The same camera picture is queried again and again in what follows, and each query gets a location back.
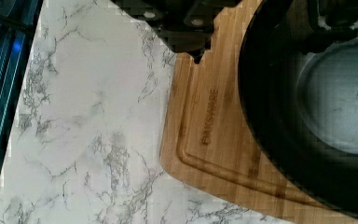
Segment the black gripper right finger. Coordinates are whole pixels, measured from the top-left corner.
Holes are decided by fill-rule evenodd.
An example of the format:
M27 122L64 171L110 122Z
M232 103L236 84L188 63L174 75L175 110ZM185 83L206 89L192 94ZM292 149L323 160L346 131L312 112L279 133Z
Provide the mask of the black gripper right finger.
M358 0L308 0L308 16L312 33L306 52L323 52L358 37Z

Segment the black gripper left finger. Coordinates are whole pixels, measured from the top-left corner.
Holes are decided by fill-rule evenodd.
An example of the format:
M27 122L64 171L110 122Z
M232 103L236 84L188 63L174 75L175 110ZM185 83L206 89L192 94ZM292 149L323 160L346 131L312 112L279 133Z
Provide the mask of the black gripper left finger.
M110 0L133 19L145 21L174 53L198 64L212 45L213 20L241 0Z

